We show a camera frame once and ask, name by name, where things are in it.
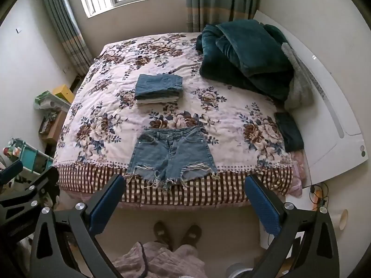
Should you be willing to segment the yellow box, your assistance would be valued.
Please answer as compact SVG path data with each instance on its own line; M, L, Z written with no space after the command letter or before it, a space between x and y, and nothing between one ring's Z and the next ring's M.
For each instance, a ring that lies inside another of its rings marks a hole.
M65 85L61 85L57 88L54 88L52 94L68 102L69 104L73 103L75 95L72 91Z

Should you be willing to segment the grey fuzzy pillow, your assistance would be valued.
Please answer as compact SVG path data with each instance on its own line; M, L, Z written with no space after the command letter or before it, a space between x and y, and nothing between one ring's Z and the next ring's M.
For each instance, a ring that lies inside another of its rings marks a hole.
M312 73L298 57L290 44L283 43L281 49L294 69L294 77L290 83L289 95L285 101L285 109L287 111L292 111L301 107L310 106L314 102L311 85Z

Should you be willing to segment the pink pyjama legs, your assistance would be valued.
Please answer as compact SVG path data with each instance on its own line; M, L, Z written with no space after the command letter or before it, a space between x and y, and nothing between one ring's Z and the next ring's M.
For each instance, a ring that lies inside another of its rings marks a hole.
M205 263L191 245L175 251L158 242L136 242L112 263L123 277L206 277Z

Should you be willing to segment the white bed headboard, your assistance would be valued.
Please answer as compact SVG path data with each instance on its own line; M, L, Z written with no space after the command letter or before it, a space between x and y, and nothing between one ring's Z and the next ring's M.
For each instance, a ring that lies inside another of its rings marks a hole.
M296 36L260 11L254 18L283 32L311 72L314 102L292 112L304 141L308 183L318 184L368 160L365 141L345 95L319 58Z

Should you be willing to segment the frayed blue denim shorts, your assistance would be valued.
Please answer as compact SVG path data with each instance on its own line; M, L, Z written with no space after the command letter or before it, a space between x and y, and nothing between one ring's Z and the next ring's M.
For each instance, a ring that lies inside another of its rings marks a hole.
M145 129L137 139L126 177L151 187L169 189L205 176L219 178L206 138L199 126Z

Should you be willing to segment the small dark folded cloth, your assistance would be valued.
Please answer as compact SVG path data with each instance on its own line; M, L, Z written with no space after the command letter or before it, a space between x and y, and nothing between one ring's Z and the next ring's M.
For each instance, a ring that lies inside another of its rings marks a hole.
M304 141L294 118L288 112L274 113L277 127L283 137L286 152L304 149Z

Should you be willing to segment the teal storage rack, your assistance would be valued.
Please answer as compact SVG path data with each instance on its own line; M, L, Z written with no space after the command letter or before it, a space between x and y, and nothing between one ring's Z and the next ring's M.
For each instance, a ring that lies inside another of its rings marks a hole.
M11 161L21 161L22 178L33 181L53 165L54 159L34 148L20 138L12 138L4 147L3 154Z

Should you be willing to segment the left green striped curtain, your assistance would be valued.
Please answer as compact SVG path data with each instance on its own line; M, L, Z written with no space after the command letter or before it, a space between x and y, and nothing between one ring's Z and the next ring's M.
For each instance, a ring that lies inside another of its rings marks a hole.
M47 13L75 71L84 76L93 63L69 0L43 0Z

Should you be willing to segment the dark teal plush blanket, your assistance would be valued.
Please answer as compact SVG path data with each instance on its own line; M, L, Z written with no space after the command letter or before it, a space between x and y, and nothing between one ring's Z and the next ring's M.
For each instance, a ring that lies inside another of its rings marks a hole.
M254 19L206 25L195 44L203 55L200 75L267 96L283 107L294 77L282 50L287 43L280 29Z

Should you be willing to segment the floral quilt bed cover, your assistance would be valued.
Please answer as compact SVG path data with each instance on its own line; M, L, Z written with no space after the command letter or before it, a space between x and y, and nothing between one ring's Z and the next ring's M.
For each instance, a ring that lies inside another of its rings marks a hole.
M275 123L273 102L260 94L204 79L196 34L166 33L107 44L94 60L62 127L54 165L62 190L90 195L125 174L145 129L197 127L217 175L169 186L141 178L126 181L123 202L138 206L212 206L246 202L245 178L256 174L285 195L293 160ZM176 74L183 92L175 102L141 104L134 96L141 74Z

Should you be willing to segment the green white clutter boxes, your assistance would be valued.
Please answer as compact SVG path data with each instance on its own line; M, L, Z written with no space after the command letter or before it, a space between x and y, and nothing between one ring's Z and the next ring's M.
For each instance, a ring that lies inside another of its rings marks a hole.
M36 110L53 110L68 112L71 104L62 98L59 98L49 91L45 91L36 96L33 104Z

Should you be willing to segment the paper cup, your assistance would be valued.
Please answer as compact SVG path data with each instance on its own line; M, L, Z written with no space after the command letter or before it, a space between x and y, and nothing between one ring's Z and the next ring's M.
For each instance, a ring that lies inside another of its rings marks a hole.
M331 220L335 229L344 231L348 223L348 210L337 210L330 213Z

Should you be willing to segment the right brown slipper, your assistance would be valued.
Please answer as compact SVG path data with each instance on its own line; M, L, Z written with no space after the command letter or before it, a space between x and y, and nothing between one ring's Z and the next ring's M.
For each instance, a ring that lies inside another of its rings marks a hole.
M189 227L187 232L184 234L180 244L181 245L190 245L196 247L200 238L202 236L202 229L199 225L193 224Z

